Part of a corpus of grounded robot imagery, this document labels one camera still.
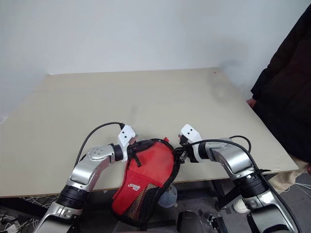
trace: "floor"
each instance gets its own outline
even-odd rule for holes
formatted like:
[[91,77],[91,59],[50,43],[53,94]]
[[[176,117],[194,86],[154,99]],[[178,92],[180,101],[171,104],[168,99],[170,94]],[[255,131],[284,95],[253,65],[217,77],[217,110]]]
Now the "floor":
[[[297,183],[305,183],[311,185],[311,176],[308,174],[302,174],[296,180]],[[186,189],[192,185],[191,183],[177,185],[178,190]],[[207,189],[211,189],[210,184],[207,182],[196,183],[198,186],[207,185]],[[225,189],[229,189],[231,186],[230,181],[224,181]],[[91,196],[92,204],[90,208],[86,209],[81,219],[81,232],[82,233],[119,233],[126,231],[135,231],[137,228],[131,227],[127,224],[117,221],[109,211],[109,205],[103,205],[103,200],[110,199],[111,192],[96,192]],[[311,190],[304,187],[294,185],[288,192],[281,194],[282,198],[287,202],[292,212],[295,214],[299,221],[301,230],[303,233],[311,232],[310,216],[311,216]],[[202,197],[202,193],[197,192],[190,194],[190,200],[185,200],[183,195],[179,196],[180,200],[177,201],[177,207],[162,208],[157,207],[152,219],[150,220],[154,228],[148,229],[148,231],[162,232],[162,233],[176,233],[175,221],[180,211],[191,210],[197,213],[202,219],[204,232],[217,232],[214,231],[206,222],[206,216],[213,214],[215,216],[222,216],[224,218],[226,227],[229,233],[248,233],[251,232],[246,220],[246,214],[237,214],[233,211],[232,204],[227,207],[226,210],[216,211],[214,208],[215,198]],[[0,216],[3,216],[4,210],[0,210]],[[7,214],[13,215],[14,212],[7,212]],[[159,222],[165,221],[169,226],[159,227]],[[33,231],[33,224],[27,223],[22,229],[22,233],[30,233]]]

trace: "black jacket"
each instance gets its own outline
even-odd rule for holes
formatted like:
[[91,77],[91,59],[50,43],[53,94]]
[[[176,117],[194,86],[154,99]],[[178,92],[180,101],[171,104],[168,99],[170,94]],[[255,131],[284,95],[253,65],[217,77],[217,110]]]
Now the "black jacket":
[[285,150],[311,163],[311,5],[251,91],[254,111]]

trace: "white wall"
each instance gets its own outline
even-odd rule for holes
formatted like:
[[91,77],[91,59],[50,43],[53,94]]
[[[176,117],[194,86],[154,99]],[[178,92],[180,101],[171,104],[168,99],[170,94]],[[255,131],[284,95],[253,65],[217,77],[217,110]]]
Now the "white wall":
[[48,73],[221,67],[250,97],[309,3],[0,0],[0,113],[15,109]]

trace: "white sneaker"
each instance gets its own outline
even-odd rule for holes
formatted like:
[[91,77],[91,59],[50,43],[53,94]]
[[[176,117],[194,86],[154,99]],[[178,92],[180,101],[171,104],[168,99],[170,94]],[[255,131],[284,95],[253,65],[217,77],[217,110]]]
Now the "white sneaker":
[[233,204],[233,209],[239,214],[244,214],[244,213],[249,212],[249,209],[245,206],[242,199],[238,200],[236,203]]

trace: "hand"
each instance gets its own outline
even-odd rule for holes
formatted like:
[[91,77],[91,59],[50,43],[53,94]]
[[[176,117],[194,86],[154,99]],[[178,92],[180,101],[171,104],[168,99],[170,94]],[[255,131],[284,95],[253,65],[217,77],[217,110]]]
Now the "hand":
[[308,164],[307,171],[308,171],[309,175],[311,175],[311,164]]
[[247,103],[251,108],[254,108],[256,102],[257,102],[257,100],[254,100],[254,99],[249,99],[249,100],[246,101],[246,103]]

